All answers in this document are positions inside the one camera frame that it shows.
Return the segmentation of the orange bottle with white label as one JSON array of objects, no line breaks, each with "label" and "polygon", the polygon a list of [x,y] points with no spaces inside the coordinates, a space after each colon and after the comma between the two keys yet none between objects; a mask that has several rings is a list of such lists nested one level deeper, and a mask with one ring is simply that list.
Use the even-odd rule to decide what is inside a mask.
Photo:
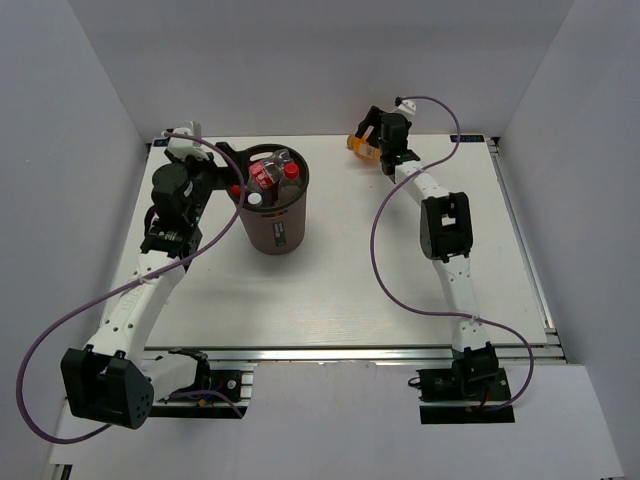
[{"label": "orange bottle with white label", "polygon": [[380,162],[381,153],[378,148],[378,140],[373,134],[361,137],[349,135],[346,140],[346,146],[356,157],[364,162]]}]

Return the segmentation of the clear bottle red label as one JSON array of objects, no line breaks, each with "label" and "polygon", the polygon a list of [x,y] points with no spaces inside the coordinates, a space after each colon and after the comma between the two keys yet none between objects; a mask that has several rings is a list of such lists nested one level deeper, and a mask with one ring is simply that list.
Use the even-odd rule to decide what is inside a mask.
[{"label": "clear bottle red label", "polygon": [[247,193],[257,193],[263,198],[269,196],[283,178],[285,167],[292,162],[286,148],[270,151],[264,158],[249,161],[245,177]]}]

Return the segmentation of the blue label water bottle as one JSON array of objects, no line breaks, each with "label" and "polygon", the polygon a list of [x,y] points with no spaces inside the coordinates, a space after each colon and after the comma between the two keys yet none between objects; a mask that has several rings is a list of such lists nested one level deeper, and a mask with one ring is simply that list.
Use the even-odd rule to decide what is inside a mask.
[{"label": "blue label water bottle", "polygon": [[260,207],[263,203],[263,196],[258,192],[252,192],[247,196],[247,203],[253,207]]}]

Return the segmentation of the red cap bottle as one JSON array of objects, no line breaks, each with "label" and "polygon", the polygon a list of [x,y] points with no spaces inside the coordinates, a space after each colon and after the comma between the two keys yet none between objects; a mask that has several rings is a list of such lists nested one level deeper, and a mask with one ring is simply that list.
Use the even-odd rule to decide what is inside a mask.
[{"label": "red cap bottle", "polygon": [[278,185],[278,200],[281,204],[294,200],[302,190],[300,168],[294,162],[288,162],[283,169],[283,177]]}]

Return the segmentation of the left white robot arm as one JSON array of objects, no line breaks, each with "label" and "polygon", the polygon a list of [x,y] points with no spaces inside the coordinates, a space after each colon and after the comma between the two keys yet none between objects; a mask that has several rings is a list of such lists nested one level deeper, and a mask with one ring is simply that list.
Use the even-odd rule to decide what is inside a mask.
[{"label": "left white robot arm", "polygon": [[211,193],[224,188],[213,155],[217,147],[175,130],[168,164],[152,176],[155,219],[145,228],[131,286],[81,349],[70,348],[61,373],[71,413],[79,418],[139,428],[157,401],[220,397],[206,354],[175,348],[144,360],[149,335],[192,260],[203,253],[199,222]]}]

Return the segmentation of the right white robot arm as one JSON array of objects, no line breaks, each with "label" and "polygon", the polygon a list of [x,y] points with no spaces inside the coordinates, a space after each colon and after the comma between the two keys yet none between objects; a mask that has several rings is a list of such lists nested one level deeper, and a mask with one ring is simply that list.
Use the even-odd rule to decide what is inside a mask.
[{"label": "right white robot arm", "polygon": [[451,316],[453,353],[451,384],[461,397],[484,391],[498,372],[498,360],[480,323],[470,274],[473,232],[469,198],[442,187],[408,146],[416,104],[401,100],[386,112],[372,106],[349,136],[347,147],[358,156],[376,160],[393,183],[420,207],[419,239],[423,255],[438,274]]}]

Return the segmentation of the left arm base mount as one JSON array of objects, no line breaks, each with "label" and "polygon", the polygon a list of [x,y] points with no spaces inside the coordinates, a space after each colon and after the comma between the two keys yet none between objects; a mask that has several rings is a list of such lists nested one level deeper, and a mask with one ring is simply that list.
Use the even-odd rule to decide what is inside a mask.
[{"label": "left arm base mount", "polygon": [[202,351],[174,348],[144,362],[157,397],[154,418],[240,419],[248,409],[253,372],[211,362]]}]

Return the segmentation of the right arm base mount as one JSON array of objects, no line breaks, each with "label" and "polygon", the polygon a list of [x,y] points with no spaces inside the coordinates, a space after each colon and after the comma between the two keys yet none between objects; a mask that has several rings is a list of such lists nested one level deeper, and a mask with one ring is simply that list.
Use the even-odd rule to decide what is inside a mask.
[{"label": "right arm base mount", "polygon": [[465,351],[449,368],[418,370],[407,385],[419,393],[423,425],[515,422],[506,372],[487,348]]}]

